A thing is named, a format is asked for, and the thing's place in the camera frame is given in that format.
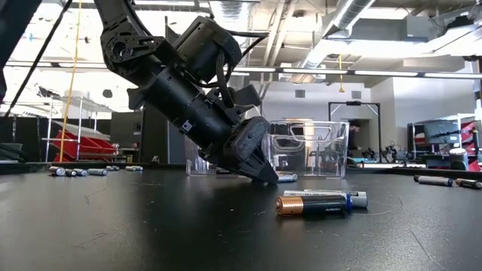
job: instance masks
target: person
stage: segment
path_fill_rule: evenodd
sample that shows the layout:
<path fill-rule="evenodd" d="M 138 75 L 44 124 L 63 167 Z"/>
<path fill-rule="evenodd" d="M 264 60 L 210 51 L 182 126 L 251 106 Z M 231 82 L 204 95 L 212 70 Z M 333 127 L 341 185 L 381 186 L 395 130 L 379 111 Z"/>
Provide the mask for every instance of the person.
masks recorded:
<path fill-rule="evenodd" d="M 360 132 L 361 125 L 359 120 L 350 120 L 349 121 L 349 132 L 348 132 L 348 156 L 352 156 L 352 151 L 357 151 L 362 148 L 356 145 L 355 137 L 356 133 Z"/>

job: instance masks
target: fluorescent light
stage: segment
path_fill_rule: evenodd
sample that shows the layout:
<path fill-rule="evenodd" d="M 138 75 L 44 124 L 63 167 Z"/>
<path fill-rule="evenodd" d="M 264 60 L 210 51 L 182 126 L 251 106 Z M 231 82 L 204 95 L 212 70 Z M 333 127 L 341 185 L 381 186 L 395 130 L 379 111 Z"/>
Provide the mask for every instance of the fluorescent light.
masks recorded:
<path fill-rule="evenodd" d="M 418 72 L 355 71 L 356 75 L 417 76 Z"/>
<path fill-rule="evenodd" d="M 425 73 L 427 78 L 455 78 L 455 79 L 482 79 L 482 74 L 457 74 L 457 73 Z"/>
<path fill-rule="evenodd" d="M 31 67 L 33 62 L 28 61 L 7 61 L 7 66 L 13 67 Z M 39 62 L 37 63 L 37 67 L 51 67 L 52 65 L 48 62 Z"/>
<path fill-rule="evenodd" d="M 233 72 L 231 75 L 237 75 L 237 76 L 249 76 L 249 72 Z"/>
<path fill-rule="evenodd" d="M 73 68 L 74 63 L 59 63 L 59 66 L 62 68 Z M 104 63 L 77 63 L 77 68 L 86 68 L 86 69 L 106 69 Z"/>
<path fill-rule="evenodd" d="M 345 75 L 348 71 L 335 69 L 283 69 L 284 73 L 315 74 L 315 75 Z"/>
<path fill-rule="evenodd" d="M 235 72 L 275 72 L 275 68 L 263 68 L 263 67 L 236 67 Z"/>

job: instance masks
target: cable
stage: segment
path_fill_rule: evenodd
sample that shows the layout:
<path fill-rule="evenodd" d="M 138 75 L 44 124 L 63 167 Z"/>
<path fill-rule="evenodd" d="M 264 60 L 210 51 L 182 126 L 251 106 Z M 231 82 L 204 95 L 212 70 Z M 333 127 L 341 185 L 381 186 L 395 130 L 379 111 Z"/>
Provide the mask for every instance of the cable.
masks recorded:
<path fill-rule="evenodd" d="M 75 69 L 77 68 L 78 38 L 79 38 L 79 32 L 81 30 L 81 12 L 82 12 L 82 0 L 80 0 L 78 2 L 77 33 L 75 35 L 74 66 L 72 68 L 72 76 L 70 78 L 69 97 L 67 98 L 66 111 L 64 112 L 64 116 L 63 116 L 62 138 L 60 139 L 60 162 L 63 162 L 63 143 L 64 143 L 63 141 L 66 137 L 67 116 L 69 115 L 70 98 L 72 97 L 72 88 L 74 87 Z"/>
<path fill-rule="evenodd" d="M 45 50 L 47 49 L 48 44 L 50 43 L 50 40 L 53 37 L 53 34 L 59 27 L 60 23 L 62 22 L 63 14 L 67 12 L 67 10 L 70 7 L 70 4 L 72 3 L 72 0 L 68 0 L 67 3 L 63 6 L 62 11 L 60 11 L 59 17 L 57 17 L 57 20 L 52 26 L 52 29 L 50 33 L 48 33 L 47 38 L 45 39 L 44 44 L 40 48 L 40 51 L 38 52 L 32 66 L 30 67 L 29 72 L 27 73 L 27 76 L 25 76 L 25 79 L 23 79 L 22 84 L 20 85 L 20 88 L 17 91 L 17 94 L 15 94 L 14 100 L 12 100 L 12 103 L 10 104 L 10 108 L 7 110 L 5 113 L 3 119 L 2 119 L 2 124 L 5 124 L 5 121 L 8 119 L 8 115 L 10 115 L 11 110 L 15 107 L 15 104 L 17 104 L 18 99 L 20 98 L 20 95 L 22 95 L 23 90 L 25 89 L 27 83 L 29 82 L 29 79 L 31 78 L 35 68 L 37 68 L 37 64 L 40 62 L 40 59 L 44 55 Z"/>

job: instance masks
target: wire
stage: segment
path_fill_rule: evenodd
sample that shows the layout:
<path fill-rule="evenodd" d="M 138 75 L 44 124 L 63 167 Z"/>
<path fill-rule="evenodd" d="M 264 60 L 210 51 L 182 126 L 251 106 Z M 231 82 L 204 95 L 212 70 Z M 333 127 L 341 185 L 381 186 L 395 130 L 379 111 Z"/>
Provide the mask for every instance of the wire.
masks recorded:
<path fill-rule="evenodd" d="M 2 124 L 5 124 L 5 121 L 8 119 L 8 116 L 10 115 L 10 112 L 11 110 L 15 107 L 15 105 L 17 104 L 17 101 L 18 99 L 20 98 L 20 95 L 22 95 L 22 92 L 23 90 L 25 89 L 27 83 L 29 82 L 29 79 L 31 78 L 34 70 L 37 68 L 37 64 L 40 62 L 40 59 L 42 58 L 42 56 L 44 55 L 44 52 L 45 50 L 47 49 L 47 46 L 48 44 L 50 43 L 50 40 L 52 39 L 53 37 L 53 34 L 55 33 L 55 31 L 57 30 L 57 28 L 59 27 L 60 23 L 62 22 L 62 18 L 63 18 L 63 14 L 65 12 L 67 12 L 67 10 L 69 9 L 70 7 L 70 4 L 72 3 L 72 0 L 68 0 L 67 3 L 63 6 L 63 9 L 62 11 L 60 11 L 60 14 L 59 16 L 57 17 L 57 20 L 55 21 L 55 23 L 53 24 L 52 26 L 52 29 L 50 31 L 50 33 L 48 33 L 48 36 L 47 38 L 45 39 L 45 42 L 42 44 L 42 47 L 40 48 L 32 66 L 30 67 L 30 70 L 29 72 L 27 73 L 27 76 L 25 76 L 25 79 L 23 79 L 23 82 L 22 84 L 20 85 L 20 88 L 18 89 L 17 91 L 17 94 L 15 94 L 15 97 L 14 99 L 12 100 L 12 103 L 10 104 L 10 108 L 7 110 L 7 112 L 5 113 L 3 119 L 2 119 Z"/>
<path fill-rule="evenodd" d="M 67 116 L 69 115 L 70 98 L 72 97 L 72 88 L 74 87 L 75 69 L 77 68 L 78 38 L 79 38 L 79 32 L 81 30 L 81 12 L 82 12 L 82 0 L 80 0 L 78 2 L 77 33 L 75 34 L 74 66 L 72 68 L 72 76 L 70 78 L 69 97 L 67 98 L 66 110 L 65 110 L 64 116 L 63 116 L 62 138 L 60 139 L 60 162 L 63 162 L 63 143 L 64 143 L 64 140 L 66 138 Z"/>
<path fill-rule="evenodd" d="M 243 51 L 243 57 L 245 57 L 250 50 L 253 50 L 253 48 L 258 45 L 260 42 L 262 42 L 266 37 L 261 37 L 261 38 L 258 38 L 255 42 L 253 42 L 251 45 L 249 45 L 244 51 Z"/>

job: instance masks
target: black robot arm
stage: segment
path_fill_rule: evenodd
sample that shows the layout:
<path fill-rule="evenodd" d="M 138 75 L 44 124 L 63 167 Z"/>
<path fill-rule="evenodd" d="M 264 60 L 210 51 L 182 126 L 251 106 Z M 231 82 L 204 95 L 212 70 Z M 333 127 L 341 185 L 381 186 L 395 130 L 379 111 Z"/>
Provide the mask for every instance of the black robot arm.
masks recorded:
<path fill-rule="evenodd" d="M 204 160 L 255 181 L 278 181 L 261 150 L 269 123 L 263 117 L 241 118 L 261 104 L 258 93 L 252 85 L 238 91 L 227 87 L 243 53 L 226 29 L 198 17 L 170 44 L 149 33 L 130 0 L 95 0 L 95 4 L 104 27 L 105 64 L 138 86 L 127 90 L 131 109 L 148 102 L 200 146 Z M 217 82 L 208 84 L 214 77 Z M 205 95 L 201 87 L 212 90 Z M 243 100 L 243 105 L 236 100 Z"/>

